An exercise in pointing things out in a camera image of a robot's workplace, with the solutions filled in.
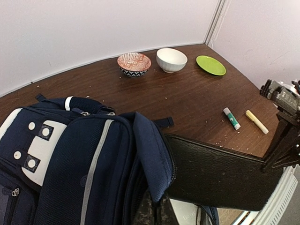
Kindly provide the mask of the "right aluminium frame post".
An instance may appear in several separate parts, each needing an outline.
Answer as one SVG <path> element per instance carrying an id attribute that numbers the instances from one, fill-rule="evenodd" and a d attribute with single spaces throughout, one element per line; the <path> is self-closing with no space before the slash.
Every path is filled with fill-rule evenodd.
<path id="1" fill-rule="evenodd" d="M 215 8 L 215 11 L 213 13 L 210 25 L 208 27 L 207 33 L 205 35 L 204 41 L 203 43 L 205 45 L 209 45 L 212 36 L 214 34 L 214 31 L 216 30 L 217 27 L 217 23 L 221 20 L 221 17 L 223 16 L 223 14 L 225 13 L 228 5 L 230 5 L 230 0 L 218 0 L 217 1 L 217 5 Z"/>

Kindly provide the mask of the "black pencil case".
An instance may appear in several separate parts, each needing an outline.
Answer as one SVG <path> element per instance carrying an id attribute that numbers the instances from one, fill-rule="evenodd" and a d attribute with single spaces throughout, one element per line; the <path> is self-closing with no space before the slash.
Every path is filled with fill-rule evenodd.
<path id="1" fill-rule="evenodd" d="M 176 200 L 260 211 L 284 171 L 263 172 L 263 161 L 258 157 L 182 136 L 167 134 L 165 140 L 175 169 L 167 193 Z"/>

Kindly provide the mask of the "red patterned bowl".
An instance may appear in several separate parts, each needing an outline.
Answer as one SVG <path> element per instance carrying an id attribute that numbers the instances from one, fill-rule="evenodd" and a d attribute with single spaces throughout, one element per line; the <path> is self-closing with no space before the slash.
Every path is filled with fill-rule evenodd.
<path id="1" fill-rule="evenodd" d="M 151 67 L 150 58 L 137 52 L 128 52 L 119 56 L 117 63 L 122 73 L 130 78 L 145 75 Z"/>

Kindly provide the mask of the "white green glue stick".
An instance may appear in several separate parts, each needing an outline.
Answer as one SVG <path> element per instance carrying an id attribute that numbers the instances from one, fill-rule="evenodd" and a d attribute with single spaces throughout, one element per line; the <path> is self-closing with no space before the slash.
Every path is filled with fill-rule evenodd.
<path id="1" fill-rule="evenodd" d="M 234 127 L 235 130 L 240 129 L 240 124 L 239 122 L 236 120 L 235 116 L 233 115 L 233 113 L 230 111 L 230 109 L 228 107 L 223 109 L 224 114 L 228 117 L 230 123 L 232 124 L 232 126 Z"/>

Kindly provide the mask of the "navy blue backpack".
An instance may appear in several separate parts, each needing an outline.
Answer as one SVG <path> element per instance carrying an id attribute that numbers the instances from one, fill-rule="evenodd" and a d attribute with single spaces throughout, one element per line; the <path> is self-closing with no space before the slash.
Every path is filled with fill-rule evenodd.
<path id="1" fill-rule="evenodd" d="M 81 97 L 14 109 L 0 127 L 3 225 L 176 225 L 166 190 L 175 167 L 171 117 Z"/>

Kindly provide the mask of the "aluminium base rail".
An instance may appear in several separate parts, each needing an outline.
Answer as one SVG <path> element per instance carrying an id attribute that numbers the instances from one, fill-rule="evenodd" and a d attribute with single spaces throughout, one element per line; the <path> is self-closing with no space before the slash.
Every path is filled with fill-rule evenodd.
<path id="1" fill-rule="evenodd" d="M 260 211 L 243 211 L 234 225 L 298 225 L 300 165 L 286 167 L 273 194 Z"/>

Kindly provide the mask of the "cream yellow marker pen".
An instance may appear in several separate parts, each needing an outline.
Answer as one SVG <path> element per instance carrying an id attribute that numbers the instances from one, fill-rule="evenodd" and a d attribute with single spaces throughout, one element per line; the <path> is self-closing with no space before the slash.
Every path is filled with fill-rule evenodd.
<path id="1" fill-rule="evenodd" d="M 263 125 L 263 123 L 250 111 L 246 110 L 245 115 L 254 122 L 255 125 L 259 127 L 259 129 L 264 133 L 268 134 L 269 130 Z"/>

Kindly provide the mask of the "green plate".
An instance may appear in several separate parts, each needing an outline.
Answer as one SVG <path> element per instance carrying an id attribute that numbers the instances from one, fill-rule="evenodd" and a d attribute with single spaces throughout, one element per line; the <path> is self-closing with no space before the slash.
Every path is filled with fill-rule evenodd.
<path id="1" fill-rule="evenodd" d="M 213 57 L 200 55 L 196 58 L 196 63 L 201 69 L 212 75 L 223 76 L 226 74 L 225 66 Z"/>

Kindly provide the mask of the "white ceramic bowl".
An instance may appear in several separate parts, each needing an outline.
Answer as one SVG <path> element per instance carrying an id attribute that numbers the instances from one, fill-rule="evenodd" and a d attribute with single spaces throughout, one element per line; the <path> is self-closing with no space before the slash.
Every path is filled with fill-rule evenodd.
<path id="1" fill-rule="evenodd" d="M 157 63 L 166 73 L 175 73 L 182 70 L 188 62 L 187 56 L 173 48 L 161 48 L 156 52 Z"/>

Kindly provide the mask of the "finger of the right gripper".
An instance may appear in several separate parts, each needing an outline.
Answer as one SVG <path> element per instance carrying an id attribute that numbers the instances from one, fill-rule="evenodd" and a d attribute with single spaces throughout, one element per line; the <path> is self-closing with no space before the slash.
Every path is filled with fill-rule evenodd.
<path id="1" fill-rule="evenodd" d="M 300 163 L 300 115 L 278 112 L 277 118 L 277 129 L 263 157 L 264 173 Z"/>

